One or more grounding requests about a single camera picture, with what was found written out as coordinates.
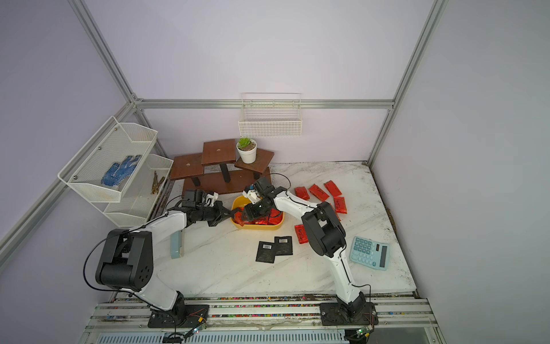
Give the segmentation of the crinkled red foil tea bag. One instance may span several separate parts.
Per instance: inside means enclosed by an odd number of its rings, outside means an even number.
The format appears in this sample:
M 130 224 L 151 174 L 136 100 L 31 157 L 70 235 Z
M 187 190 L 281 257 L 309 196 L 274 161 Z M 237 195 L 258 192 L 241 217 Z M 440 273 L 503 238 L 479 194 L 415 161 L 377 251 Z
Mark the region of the crinkled red foil tea bag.
M 310 200 L 308 190 L 303 186 L 298 186 L 294 189 L 294 194 L 305 201 Z

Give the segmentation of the black red label tea bag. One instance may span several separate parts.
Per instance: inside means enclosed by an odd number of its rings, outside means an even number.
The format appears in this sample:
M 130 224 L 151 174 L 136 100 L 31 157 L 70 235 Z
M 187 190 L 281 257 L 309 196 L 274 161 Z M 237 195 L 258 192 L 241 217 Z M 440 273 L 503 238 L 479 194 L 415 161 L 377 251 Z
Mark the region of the black red label tea bag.
M 275 256 L 293 255 L 293 245 L 291 236 L 275 236 Z

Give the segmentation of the red tea bag gold text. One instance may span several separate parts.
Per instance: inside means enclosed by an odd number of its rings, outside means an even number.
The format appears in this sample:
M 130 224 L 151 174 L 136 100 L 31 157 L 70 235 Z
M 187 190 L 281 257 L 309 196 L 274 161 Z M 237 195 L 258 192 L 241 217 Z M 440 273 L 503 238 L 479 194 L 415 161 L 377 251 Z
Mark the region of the red tea bag gold text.
M 297 237 L 297 239 L 298 239 L 298 241 L 301 245 L 306 244 L 306 243 L 309 242 L 306 231 L 305 231 L 305 226 L 303 224 L 296 225 L 294 227 L 294 230 L 295 230 L 295 233 L 296 233 L 296 237 Z

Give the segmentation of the black green label tea bag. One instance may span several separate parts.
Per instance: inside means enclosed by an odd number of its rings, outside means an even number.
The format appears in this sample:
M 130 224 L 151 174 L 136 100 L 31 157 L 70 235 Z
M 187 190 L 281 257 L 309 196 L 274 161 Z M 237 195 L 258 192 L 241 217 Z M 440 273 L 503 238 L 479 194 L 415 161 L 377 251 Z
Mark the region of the black green label tea bag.
M 260 241 L 256 253 L 256 262 L 273 264 L 275 262 L 276 247 L 274 243 Z

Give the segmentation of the large red tea bag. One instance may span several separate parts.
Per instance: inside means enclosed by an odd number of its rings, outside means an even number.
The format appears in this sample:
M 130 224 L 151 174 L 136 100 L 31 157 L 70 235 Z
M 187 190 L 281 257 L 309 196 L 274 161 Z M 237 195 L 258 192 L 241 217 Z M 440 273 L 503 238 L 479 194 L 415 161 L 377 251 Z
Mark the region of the large red tea bag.
M 309 187 L 309 193 L 311 193 L 314 197 L 319 199 L 321 202 L 326 202 L 326 200 L 329 199 L 329 194 L 325 192 L 322 188 L 320 188 L 315 183 Z

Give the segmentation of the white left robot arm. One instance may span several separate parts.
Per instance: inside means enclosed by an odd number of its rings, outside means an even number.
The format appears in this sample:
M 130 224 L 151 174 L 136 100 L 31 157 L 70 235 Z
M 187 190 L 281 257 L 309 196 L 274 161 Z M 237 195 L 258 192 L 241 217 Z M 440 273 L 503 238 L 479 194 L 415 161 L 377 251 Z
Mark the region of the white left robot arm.
M 180 292 L 170 288 L 155 272 L 154 246 L 197 222 L 209 226 L 234 217 L 215 192 L 187 190 L 162 216 L 133 229 L 113 229 L 102 242 L 95 281 L 113 290 L 129 292 L 154 310 L 182 313 Z

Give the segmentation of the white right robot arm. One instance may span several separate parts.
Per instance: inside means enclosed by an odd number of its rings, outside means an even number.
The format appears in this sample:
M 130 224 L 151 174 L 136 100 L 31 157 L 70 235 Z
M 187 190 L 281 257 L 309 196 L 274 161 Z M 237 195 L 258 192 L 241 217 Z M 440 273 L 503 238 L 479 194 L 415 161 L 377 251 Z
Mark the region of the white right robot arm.
M 274 187 L 265 177 L 247 186 L 243 196 L 250 201 L 243 211 L 246 220 L 258 219 L 272 209 L 301 220 L 309 245 L 329 262 L 340 307 L 349 317 L 363 311 L 367 299 L 360 287 L 355 285 L 345 256 L 345 229 L 327 202 L 316 204 L 300 199 L 284 187 Z

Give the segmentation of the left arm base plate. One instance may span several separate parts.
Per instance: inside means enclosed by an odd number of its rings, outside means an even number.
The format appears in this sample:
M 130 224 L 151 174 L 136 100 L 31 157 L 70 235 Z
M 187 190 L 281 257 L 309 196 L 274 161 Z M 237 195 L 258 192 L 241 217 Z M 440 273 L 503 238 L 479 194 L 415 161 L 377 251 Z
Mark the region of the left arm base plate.
M 184 305 L 170 311 L 152 309 L 149 328 L 197 328 L 206 322 L 209 305 Z

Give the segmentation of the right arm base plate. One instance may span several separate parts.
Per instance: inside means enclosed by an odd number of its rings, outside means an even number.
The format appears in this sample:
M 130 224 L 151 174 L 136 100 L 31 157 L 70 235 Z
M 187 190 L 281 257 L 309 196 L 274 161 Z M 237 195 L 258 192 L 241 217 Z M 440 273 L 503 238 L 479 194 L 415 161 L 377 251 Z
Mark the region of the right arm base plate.
M 360 305 L 344 306 L 338 302 L 324 302 L 319 305 L 323 326 L 366 326 L 379 324 L 375 305 L 366 302 Z

